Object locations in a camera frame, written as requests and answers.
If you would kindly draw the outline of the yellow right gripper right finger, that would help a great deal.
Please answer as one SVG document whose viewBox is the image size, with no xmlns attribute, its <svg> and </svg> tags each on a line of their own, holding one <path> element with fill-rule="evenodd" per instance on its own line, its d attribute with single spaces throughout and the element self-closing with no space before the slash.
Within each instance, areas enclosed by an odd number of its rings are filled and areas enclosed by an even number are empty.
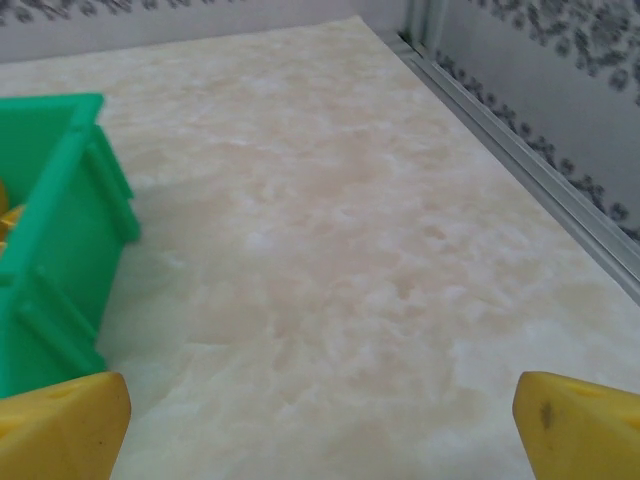
<svg viewBox="0 0 640 480">
<path fill-rule="evenodd" d="M 537 479 L 639 480 L 639 396 L 525 372 L 513 417 Z"/>
</svg>

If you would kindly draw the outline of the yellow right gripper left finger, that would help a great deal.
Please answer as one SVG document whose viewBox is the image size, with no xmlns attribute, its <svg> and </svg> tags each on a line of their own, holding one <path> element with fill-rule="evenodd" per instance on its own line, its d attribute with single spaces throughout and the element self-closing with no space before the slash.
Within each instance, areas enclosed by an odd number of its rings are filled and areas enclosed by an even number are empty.
<svg viewBox="0 0 640 480">
<path fill-rule="evenodd" d="M 131 419 L 124 377 L 102 372 L 1 401 L 3 479 L 108 479 Z"/>
</svg>

